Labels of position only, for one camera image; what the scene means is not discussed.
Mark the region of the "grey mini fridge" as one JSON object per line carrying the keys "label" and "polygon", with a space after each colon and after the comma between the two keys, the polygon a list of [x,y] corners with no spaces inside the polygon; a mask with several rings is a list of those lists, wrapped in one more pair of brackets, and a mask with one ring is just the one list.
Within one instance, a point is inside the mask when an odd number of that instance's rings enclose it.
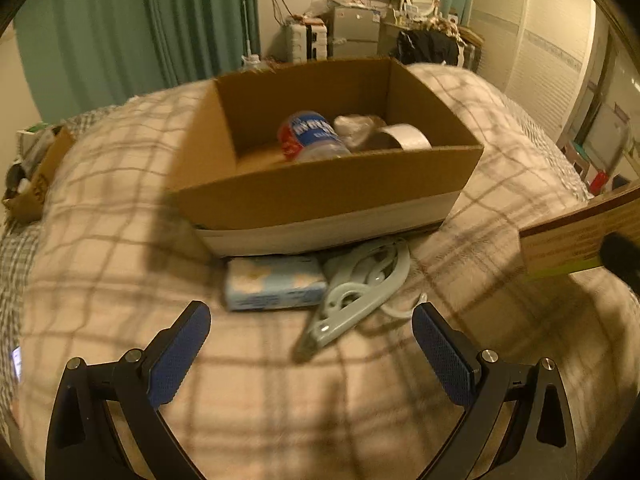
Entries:
{"label": "grey mini fridge", "polygon": [[378,54],[378,11],[337,6],[330,18],[332,58],[373,58]]}

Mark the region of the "white tape roll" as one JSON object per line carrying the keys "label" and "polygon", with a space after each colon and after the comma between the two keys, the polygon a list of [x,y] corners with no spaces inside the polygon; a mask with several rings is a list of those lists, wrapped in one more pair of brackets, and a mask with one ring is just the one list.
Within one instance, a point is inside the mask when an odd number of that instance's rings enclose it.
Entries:
{"label": "white tape roll", "polygon": [[366,150],[423,151],[432,147],[421,130],[409,124],[388,125],[378,128],[368,138]]}

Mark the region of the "small cluttered cardboard box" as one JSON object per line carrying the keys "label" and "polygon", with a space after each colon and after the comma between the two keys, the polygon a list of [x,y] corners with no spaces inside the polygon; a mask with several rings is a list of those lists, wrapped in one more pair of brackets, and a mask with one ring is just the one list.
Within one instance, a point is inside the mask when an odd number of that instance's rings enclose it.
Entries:
{"label": "small cluttered cardboard box", "polygon": [[32,223],[41,219],[47,192],[74,143],[63,125],[38,124],[17,131],[16,159],[6,172],[2,197],[11,220]]}

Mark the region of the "blue tissue pack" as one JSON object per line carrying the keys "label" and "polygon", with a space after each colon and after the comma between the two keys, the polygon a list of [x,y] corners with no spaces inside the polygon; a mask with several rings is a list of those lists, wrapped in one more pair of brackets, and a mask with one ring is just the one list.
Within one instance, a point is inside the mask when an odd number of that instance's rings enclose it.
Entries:
{"label": "blue tissue pack", "polygon": [[315,307],[327,289],[317,258],[238,257],[227,263],[224,303],[233,312]]}

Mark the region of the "striped grey bed sheet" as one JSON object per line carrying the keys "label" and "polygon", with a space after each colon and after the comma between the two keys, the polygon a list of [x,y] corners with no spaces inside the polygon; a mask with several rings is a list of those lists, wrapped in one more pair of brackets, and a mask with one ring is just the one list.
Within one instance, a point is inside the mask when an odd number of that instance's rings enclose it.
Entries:
{"label": "striped grey bed sheet", "polygon": [[140,266],[106,217],[132,205],[137,178],[166,172],[193,115],[192,106],[153,112],[137,102],[68,122],[62,154],[46,174],[52,191],[43,221],[18,226],[1,242],[1,330],[12,346],[28,338],[20,414],[32,446],[46,438],[54,396],[52,370],[36,365],[36,338],[63,328],[83,299],[127,303]]}

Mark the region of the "black jacket on chair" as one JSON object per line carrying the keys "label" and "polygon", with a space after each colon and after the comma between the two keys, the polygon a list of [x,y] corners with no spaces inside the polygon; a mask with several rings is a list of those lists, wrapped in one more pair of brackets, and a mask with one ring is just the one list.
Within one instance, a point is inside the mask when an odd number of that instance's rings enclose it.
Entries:
{"label": "black jacket on chair", "polygon": [[458,36],[436,29],[401,30],[390,56],[404,65],[430,63],[462,66],[464,46]]}

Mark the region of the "grey folding hanger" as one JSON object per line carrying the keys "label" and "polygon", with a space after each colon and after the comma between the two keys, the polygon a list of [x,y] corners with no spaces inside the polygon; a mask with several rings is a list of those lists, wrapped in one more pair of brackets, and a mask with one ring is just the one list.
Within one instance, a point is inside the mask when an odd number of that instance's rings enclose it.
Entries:
{"label": "grey folding hanger", "polygon": [[411,252],[401,237],[371,240],[338,258],[320,306],[293,350],[293,360],[310,361],[376,311],[395,321],[410,320],[411,308],[398,310],[388,304],[404,286],[410,269]]}

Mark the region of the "white louvered wardrobe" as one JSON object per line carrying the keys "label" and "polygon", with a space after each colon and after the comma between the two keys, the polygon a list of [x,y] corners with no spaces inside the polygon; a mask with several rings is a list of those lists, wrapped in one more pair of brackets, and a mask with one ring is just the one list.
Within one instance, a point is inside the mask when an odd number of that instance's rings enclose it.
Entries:
{"label": "white louvered wardrobe", "polygon": [[559,140],[586,76],[593,0],[472,0],[469,25],[483,39],[477,73]]}

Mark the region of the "clear plastic water bottle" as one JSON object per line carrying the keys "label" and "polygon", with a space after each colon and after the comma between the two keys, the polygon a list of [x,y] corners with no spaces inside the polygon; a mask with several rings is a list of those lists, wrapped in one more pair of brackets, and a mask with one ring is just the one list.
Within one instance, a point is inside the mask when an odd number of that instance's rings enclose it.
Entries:
{"label": "clear plastic water bottle", "polygon": [[350,155],[326,118],[311,110],[286,118],[278,129],[277,138],[289,162],[318,162]]}

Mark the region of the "white suitcase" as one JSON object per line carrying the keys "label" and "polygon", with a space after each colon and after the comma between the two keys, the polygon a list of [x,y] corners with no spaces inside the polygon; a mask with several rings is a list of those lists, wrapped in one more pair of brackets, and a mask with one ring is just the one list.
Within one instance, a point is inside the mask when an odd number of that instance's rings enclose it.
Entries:
{"label": "white suitcase", "polygon": [[286,53],[290,63],[328,58],[328,30],[321,18],[302,18],[285,26]]}

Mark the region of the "glowing smartphone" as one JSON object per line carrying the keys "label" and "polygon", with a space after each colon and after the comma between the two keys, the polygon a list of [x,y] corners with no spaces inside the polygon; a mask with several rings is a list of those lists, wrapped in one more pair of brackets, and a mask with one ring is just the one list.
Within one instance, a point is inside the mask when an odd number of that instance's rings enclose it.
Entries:
{"label": "glowing smartphone", "polygon": [[20,346],[17,346],[12,350],[11,360],[13,364],[15,378],[19,382],[22,378],[22,350]]}

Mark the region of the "brown paper box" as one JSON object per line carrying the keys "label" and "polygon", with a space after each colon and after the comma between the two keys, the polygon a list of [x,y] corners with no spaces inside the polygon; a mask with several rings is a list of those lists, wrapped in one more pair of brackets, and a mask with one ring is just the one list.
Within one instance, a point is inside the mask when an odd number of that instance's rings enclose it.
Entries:
{"label": "brown paper box", "polygon": [[638,181],[518,231],[521,256],[531,276],[569,274],[595,268],[600,264],[602,243],[610,234],[639,243]]}

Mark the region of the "plaid cream blanket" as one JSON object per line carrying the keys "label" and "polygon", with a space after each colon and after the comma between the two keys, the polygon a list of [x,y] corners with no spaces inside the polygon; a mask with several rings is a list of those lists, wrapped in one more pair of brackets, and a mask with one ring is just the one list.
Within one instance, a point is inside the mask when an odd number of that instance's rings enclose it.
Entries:
{"label": "plaid cream blanket", "polygon": [[331,308],[224,308],[224,266],[165,188],[201,84],[135,99],[80,137],[55,177],[25,292],[18,400],[37,478],[67,361],[113,361],[201,299],[212,328],[165,415],[207,478],[412,479],[460,414],[413,337],[420,296],[501,363],[552,359],[578,472],[590,473],[639,391],[638,301],[604,269],[527,276],[518,229],[585,188],[489,82],[445,67],[416,76],[484,152],[445,223],[408,241],[405,283],[344,333]]}

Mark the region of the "large clear water jug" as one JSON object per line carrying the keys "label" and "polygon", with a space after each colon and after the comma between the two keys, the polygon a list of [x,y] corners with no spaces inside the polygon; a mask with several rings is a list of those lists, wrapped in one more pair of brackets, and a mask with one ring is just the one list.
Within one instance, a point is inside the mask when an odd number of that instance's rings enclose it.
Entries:
{"label": "large clear water jug", "polygon": [[262,60],[258,54],[249,54],[242,56],[242,65],[240,71],[245,72],[269,72],[271,66],[268,62]]}

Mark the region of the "large green curtain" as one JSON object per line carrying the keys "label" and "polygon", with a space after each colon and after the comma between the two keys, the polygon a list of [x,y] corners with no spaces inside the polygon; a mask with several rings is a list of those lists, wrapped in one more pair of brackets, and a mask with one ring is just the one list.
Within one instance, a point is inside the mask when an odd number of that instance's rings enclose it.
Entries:
{"label": "large green curtain", "polygon": [[46,122],[234,72],[259,49],[256,0],[26,0],[14,27]]}

